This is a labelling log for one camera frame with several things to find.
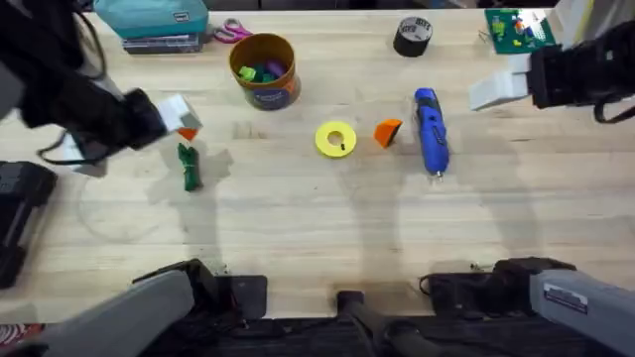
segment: yellow tape roll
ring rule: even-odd
[[[332,133],[339,133],[342,141],[340,145],[333,145],[328,140]],[[357,144],[357,135],[350,125],[344,122],[331,121],[322,124],[316,131],[317,149],[330,158],[341,158],[350,154]]]

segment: teal box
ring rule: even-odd
[[[123,39],[205,32],[201,0],[95,0],[94,10]]]

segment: scissors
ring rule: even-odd
[[[240,21],[229,18],[222,27],[214,29],[214,37],[224,44],[235,44],[238,41],[253,35],[245,29]]]

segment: duct tape roll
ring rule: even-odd
[[[424,54],[433,36],[433,26],[425,19],[409,17],[399,24],[393,47],[404,57],[419,57]]]

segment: orange object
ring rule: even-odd
[[[182,137],[188,139],[188,141],[192,141],[194,137],[196,136],[196,134],[198,133],[198,129],[192,129],[192,128],[181,128],[178,131],[179,131],[179,134],[181,134]]]
[[[390,143],[393,142],[395,135],[397,135],[397,131],[403,122],[399,119],[387,119],[377,125],[375,128],[375,135],[373,137],[382,148],[388,148]]]

